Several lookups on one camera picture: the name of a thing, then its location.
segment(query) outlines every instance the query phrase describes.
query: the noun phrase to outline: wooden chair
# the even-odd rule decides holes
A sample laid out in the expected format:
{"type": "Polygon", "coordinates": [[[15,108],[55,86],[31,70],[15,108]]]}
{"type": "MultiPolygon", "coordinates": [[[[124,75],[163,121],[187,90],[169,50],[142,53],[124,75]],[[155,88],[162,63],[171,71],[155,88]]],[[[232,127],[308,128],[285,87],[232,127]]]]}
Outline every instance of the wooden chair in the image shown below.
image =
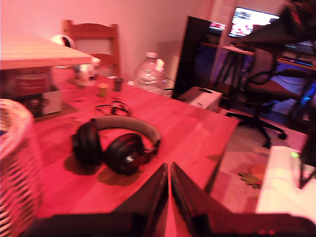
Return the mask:
{"type": "Polygon", "coordinates": [[[95,53],[93,57],[101,59],[100,67],[113,65],[113,76],[121,76],[119,59],[119,34],[118,26],[104,26],[94,23],[83,23],[74,25],[72,20],[63,21],[63,34],[69,36],[73,41],[82,39],[109,39],[112,54],[95,53]]]}

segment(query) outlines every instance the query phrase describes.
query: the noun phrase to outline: wooden shelf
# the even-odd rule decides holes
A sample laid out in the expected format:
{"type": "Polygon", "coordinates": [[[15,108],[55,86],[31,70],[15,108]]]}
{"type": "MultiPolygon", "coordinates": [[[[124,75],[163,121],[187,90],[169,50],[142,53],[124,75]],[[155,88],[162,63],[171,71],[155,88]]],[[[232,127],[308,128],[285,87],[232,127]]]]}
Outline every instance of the wooden shelf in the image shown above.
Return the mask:
{"type": "Polygon", "coordinates": [[[88,64],[91,57],[37,36],[1,36],[1,70],[88,64]]]}
{"type": "Polygon", "coordinates": [[[205,45],[205,46],[209,46],[209,47],[212,47],[212,48],[217,48],[218,45],[217,44],[214,44],[214,43],[201,43],[202,45],[205,45]]]}

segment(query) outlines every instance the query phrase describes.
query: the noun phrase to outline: wicker basket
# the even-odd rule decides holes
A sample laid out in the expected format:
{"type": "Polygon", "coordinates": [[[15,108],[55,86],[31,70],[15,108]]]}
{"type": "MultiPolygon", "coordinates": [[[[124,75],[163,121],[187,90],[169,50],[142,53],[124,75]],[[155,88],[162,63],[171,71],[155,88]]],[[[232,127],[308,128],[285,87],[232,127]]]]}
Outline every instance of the wicker basket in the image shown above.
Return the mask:
{"type": "Polygon", "coordinates": [[[30,226],[42,202],[41,157],[32,114],[5,99],[0,110],[0,237],[15,237],[30,226]]]}

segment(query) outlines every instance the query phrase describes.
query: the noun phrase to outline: headphone ear cup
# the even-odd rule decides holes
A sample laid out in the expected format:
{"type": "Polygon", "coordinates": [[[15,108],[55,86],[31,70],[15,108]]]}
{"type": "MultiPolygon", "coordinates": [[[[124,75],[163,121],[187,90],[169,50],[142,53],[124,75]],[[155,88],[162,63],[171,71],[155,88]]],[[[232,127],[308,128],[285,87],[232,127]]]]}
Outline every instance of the headphone ear cup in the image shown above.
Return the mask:
{"type": "Polygon", "coordinates": [[[94,121],[85,124],[83,128],[84,136],[88,147],[88,159],[91,165],[101,165],[102,148],[98,129],[94,121]]]}
{"type": "Polygon", "coordinates": [[[137,133],[127,133],[115,139],[103,154],[104,163],[116,173],[131,174],[142,164],[144,144],[137,133]]]}
{"type": "Polygon", "coordinates": [[[81,125],[72,139],[74,154],[81,164],[88,166],[101,164],[102,148],[94,122],[81,125]]]}
{"type": "Polygon", "coordinates": [[[72,136],[73,152],[75,158],[83,165],[89,165],[88,162],[88,147],[86,143],[86,137],[83,134],[85,124],[81,125],[76,134],[72,136]]]}

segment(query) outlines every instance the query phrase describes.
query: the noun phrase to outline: plastic bottle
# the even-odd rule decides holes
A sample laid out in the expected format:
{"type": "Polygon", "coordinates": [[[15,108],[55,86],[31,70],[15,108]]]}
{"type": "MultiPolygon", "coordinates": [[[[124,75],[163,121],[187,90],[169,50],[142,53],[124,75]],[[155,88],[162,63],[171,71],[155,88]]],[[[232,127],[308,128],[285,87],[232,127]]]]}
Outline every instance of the plastic bottle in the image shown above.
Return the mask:
{"type": "Polygon", "coordinates": [[[164,62],[157,60],[157,54],[147,52],[146,59],[135,71],[134,84],[144,90],[163,94],[164,89],[164,62]]]}

